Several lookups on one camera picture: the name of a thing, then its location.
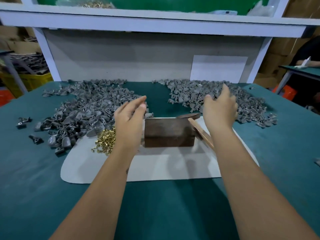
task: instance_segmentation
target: dark wooden block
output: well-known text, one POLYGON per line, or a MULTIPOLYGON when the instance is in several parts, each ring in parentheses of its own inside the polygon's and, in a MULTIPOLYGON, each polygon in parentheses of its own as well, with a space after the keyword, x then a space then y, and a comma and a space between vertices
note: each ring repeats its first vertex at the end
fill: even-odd
POLYGON ((187 118, 146 119, 144 143, 150 147, 193 147, 195 135, 187 118))

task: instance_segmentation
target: wooden stick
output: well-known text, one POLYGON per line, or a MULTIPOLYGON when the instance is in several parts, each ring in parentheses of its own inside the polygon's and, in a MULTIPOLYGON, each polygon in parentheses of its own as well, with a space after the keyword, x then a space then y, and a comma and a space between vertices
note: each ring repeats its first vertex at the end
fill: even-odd
POLYGON ((188 118, 188 121, 196 129, 196 131, 200 134, 200 136, 207 143, 207 145, 214 151, 214 143, 212 141, 211 136, 194 119, 188 118))

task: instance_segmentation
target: plastic bag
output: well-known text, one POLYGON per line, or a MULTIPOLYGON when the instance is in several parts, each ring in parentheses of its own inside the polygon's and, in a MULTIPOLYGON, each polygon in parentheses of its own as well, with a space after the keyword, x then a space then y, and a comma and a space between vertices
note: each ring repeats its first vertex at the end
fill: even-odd
POLYGON ((247 16, 273 17, 274 6, 263 6, 260 0, 247 14, 247 16))
POLYGON ((109 0, 57 0, 56 6, 116 9, 109 0))

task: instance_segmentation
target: green tabletop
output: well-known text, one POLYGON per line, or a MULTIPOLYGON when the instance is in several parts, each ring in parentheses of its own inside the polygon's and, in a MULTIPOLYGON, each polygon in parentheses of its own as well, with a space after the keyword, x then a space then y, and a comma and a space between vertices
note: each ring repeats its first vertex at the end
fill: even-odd
MULTIPOLYGON (((58 88, 50 82, 0 108, 0 239, 48 239, 88 185, 60 178, 66 155, 57 157, 46 143, 35 145, 28 135, 37 121, 52 116, 69 96, 42 97, 58 88), (18 130, 18 117, 33 118, 18 130)), ((158 83, 128 82, 146 95, 156 117, 188 112, 168 104, 169 90, 158 83)), ((320 116, 258 86, 243 85, 264 97, 278 125, 262 129, 252 123, 234 129, 257 157, 263 172, 299 214, 320 235, 320 116)), ((238 239, 221 178, 129 182, 126 185, 115 239, 238 239)))
POLYGON ((313 76, 315 78, 320 78, 320 67, 307 67, 303 69, 298 69, 290 65, 280 65, 279 67, 289 71, 293 71, 295 73, 300 73, 301 75, 305 74, 305 75, 313 76))

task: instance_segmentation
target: white paper sheet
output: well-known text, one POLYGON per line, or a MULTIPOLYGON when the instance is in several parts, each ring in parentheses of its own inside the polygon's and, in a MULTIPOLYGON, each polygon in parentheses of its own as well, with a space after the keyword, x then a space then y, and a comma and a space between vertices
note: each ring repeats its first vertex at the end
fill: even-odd
MULTIPOLYGON (((197 119, 197 122, 208 133, 203 117, 197 119)), ((77 141, 63 162, 62 180, 76 184, 87 184, 93 181, 107 158, 103 153, 91 151, 91 148, 95 146, 95 141, 95 137, 86 136, 77 141)), ((258 164, 254 154, 242 140, 241 142, 258 164)), ((127 181, 221 177, 215 153, 198 139, 194 144, 194 147, 140 147, 130 165, 127 181)))
POLYGON ((246 56, 194 55, 190 80, 225 80, 238 83, 247 59, 246 56))

